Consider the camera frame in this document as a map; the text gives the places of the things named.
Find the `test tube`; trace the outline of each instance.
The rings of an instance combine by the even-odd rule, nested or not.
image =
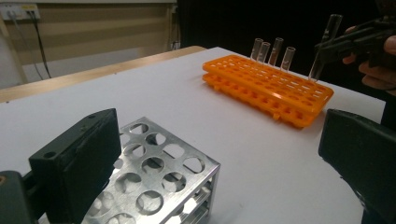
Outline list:
[[[282,64],[280,65],[280,70],[284,72],[289,72],[291,60],[293,60],[294,52],[296,49],[294,47],[287,47],[285,55],[283,56]]]
[[[265,59],[267,58],[267,54],[268,54],[270,47],[271,47],[270,43],[262,42],[262,47],[260,48],[259,57],[257,58],[257,61],[259,63],[265,63]]]
[[[342,15],[332,14],[330,16],[329,21],[327,22],[326,29],[324,30],[322,39],[320,41],[318,52],[320,52],[323,43],[327,41],[332,41],[335,38],[335,35],[337,34],[338,31],[338,27],[340,27],[341,19],[343,19]],[[309,72],[308,80],[317,82],[319,80],[323,67],[324,67],[324,63],[321,61],[317,53],[317,55],[315,56],[314,63],[312,64],[311,71]]]
[[[268,63],[271,64],[272,66],[276,65],[276,59],[282,48],[282,43],[283,43],[283,38],[277,37],[275,39],[275,43],[271,51],[270,59],[268,60]]]
[[[263,40],[261,38],[254,39],[254,45],[253,49],[251,50],[250,60],[257,61],[260,53],[260,48],[262,47],[262,41]]]

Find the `table surface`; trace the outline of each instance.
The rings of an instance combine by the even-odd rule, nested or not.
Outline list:
[[[294,129],[202,81],[203,63],[233,52],[185,50],[191,51],[44,92],[36,89],[43,82],[32,83],[30,96],[12,96],[22,87],[4,90],[0,170],[25,174],[29,156],[56,136],[91,113],[116,108],[120,127],[146,117],[221,164],[210,223],[361,222],[358,198],[318,155],[318,143],[328,108],[379,122],[384,102],[321,82],[334,96],[311,126]]]

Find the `metal test tube rack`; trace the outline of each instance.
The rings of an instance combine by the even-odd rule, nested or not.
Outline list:
[[[120,134],[116,169],[83,223],[207,222],[220,164],[147,118]]]

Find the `test tube rack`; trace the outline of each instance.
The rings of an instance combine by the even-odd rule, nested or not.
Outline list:
[[[87,223],[205,223],[220,164],[147,118],[120,128],[122,153]]]
[[[326,86],[239,55],[206,62],[203,69],[214,90],[297,128],[309,126],[333,95]]]

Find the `orange test tube rack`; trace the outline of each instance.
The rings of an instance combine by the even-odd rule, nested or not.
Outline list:
[[[206,62],[203,69],[203,80],[216,91],[297,128],[309,126],[333,95],[328,87],[238,55]]]

